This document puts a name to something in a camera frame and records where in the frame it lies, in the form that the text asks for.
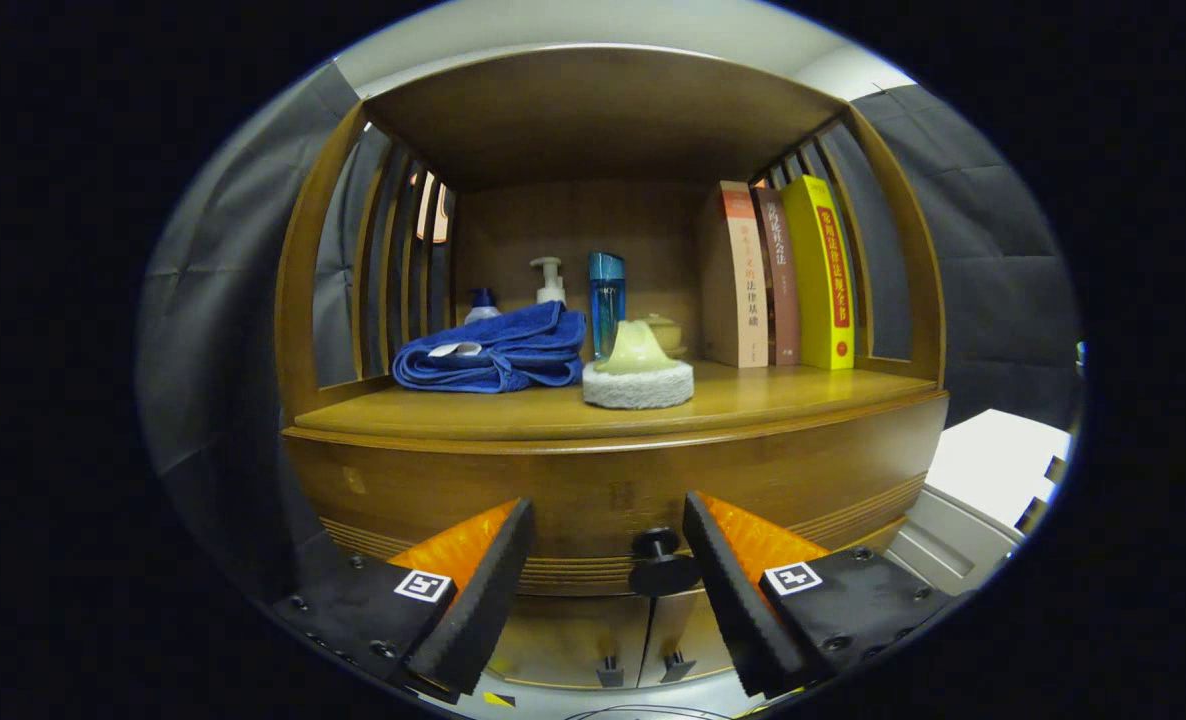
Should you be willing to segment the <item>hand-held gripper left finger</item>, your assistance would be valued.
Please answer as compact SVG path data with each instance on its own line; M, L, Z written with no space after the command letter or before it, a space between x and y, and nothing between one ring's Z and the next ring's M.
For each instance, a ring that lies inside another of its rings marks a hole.
M343 665L396 692L473 693L509 620L535 539L533 501L514 498L393 559L331 539L274 614Z

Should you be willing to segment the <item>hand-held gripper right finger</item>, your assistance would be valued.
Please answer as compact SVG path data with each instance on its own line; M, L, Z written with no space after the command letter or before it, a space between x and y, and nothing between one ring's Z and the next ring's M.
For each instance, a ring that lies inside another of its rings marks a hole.
M683 533L744 692L767 700L875 664L954 611L868 546L825 550L710 495L686 495Z

